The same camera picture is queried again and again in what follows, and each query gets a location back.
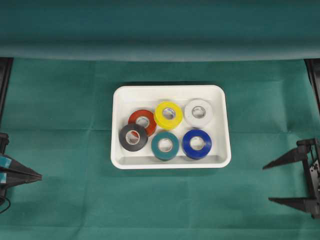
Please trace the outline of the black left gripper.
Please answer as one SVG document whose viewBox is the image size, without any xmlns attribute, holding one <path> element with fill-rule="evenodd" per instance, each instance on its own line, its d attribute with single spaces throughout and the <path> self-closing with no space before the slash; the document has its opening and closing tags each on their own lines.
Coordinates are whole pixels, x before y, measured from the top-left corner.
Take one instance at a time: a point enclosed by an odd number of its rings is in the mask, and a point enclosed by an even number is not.
<svg viewBox="0 0 320 240">
<path fill-rule="evenodd" d="M 42 180 L 42 175 L 26 167 L 17 160 L 5 156 L 9 144 L 7 133 L 0 134 L 0 199 L 4 200 L 6 190 L 18 185 L 34 183 Z"/>
</svg>

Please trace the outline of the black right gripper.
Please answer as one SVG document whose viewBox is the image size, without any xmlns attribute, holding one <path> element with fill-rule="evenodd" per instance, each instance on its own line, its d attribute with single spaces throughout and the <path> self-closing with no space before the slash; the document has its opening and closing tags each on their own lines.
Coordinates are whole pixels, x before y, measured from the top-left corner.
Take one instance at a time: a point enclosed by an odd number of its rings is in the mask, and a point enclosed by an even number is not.
<svg viewBox="0 0 320 240">
<path fill-rule="evenodd" d="M 298 140 L 297 147 L 289 150 L 262 169 L 302 162 L 309 197 L 269 197 L 271 202 L 310 213 L 313 219 L 320 218 L 320 142 L 317 138 Z"/>
</svg>

